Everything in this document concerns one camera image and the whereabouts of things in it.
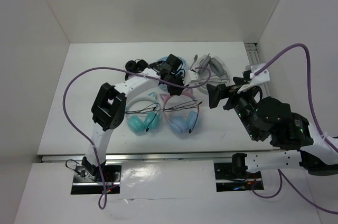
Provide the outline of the pink blue cat-ear headphones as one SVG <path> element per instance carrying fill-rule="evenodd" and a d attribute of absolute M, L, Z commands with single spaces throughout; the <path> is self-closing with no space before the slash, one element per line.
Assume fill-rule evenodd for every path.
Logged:
<path fill-rule="evenodd" d="M 191 134 L 198 123 L 200 105 L 203 101 L 198 101 L 192 89 L 183 90 L 182 94 L 179 96 L 188 98 L 186 102 L 182 102 L 172 107 L 166 107 L 166 105 L 172 98 L 177 96 L 170 96 L 170 94 L 160 94 L 159 96 L 163 102 L 162 113 L 164 115 L 164 119 L 171 130 L 176 134 Z M 186 117 L 182 115 L 169 115 L 169 113 L 173 113 L 176 110 L 181 111 L 184 109 L 188 109 L 190 111 Z"/>

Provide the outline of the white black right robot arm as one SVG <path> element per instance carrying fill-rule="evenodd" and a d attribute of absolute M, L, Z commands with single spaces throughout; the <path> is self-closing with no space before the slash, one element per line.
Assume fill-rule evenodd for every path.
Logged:
<path fill-rule="evenodd" d="M 224 110 L 234 110 L 251 140 L 270 140 L 278 152 L 266 154 L 235 153 L 230 171 L 237 178 L 247 173 L 269 169 L 301 169 L 310 175 L 337 174 L 337 152 L 323 140 L 317 129 L 290 105 L 273 97 L 262 97 L 254 86 L 240 91 L 239 82 L 232 86 L 207 84 L 209 107 L 215 108 L 226 99 Z"/>

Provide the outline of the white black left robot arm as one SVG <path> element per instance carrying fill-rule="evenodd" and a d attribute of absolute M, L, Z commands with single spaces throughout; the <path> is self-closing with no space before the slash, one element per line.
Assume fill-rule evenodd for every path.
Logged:
<path fill-rule="evenodd" d="M 128 102 L 157 87 L 160 80 L 165 81 L 170 94 L 180 95 L 183 91 L 183 77 L 179 72 L 182 64 L 182 60 L 172 54 L 166 60 L 150 64 L 145 60 L 130 60 L 125 65 L 124 82 L 101 85 L 91 108 L 94 122 L 91 147 L 82 159 L 85 174 L 90 180 L 99 181 L 104 176 L 110 137 L 122 123 Z"/>

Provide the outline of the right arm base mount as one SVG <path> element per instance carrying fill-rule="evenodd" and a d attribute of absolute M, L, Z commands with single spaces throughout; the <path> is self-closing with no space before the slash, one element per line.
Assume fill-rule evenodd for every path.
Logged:
<path fill-rule="evenodd" d="M 236 175 L 232 172 L 231 163 L 214 163 L 215 184 L 217 192 L 237 192 L 264 190 L 260 172 Z"/>

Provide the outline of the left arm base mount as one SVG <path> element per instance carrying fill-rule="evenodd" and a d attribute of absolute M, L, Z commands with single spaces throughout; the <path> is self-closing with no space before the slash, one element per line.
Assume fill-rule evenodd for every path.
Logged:
<path fill-rule="evenodd" d="M 66 160 L 65 166 L 74 172 L 72 195 L 101 194 L 103 182 L 99 174 L 92 176 L 78 161 L 73 159 Z M 120 194 L 121 168 L 121 164 L 108 164 L 103 169 L 107 194 Z"/>

